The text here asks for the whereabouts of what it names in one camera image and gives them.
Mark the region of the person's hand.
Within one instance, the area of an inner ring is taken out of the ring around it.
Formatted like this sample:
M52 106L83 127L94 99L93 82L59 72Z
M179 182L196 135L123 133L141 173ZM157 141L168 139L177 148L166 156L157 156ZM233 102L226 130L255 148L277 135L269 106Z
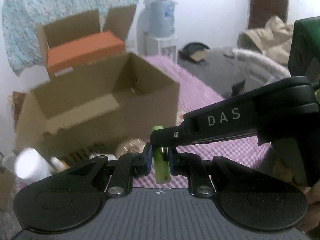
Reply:
M308 232L319 225L319 183L313 187L300 187L299 189L304 193L308 202L307 213L299 228Z

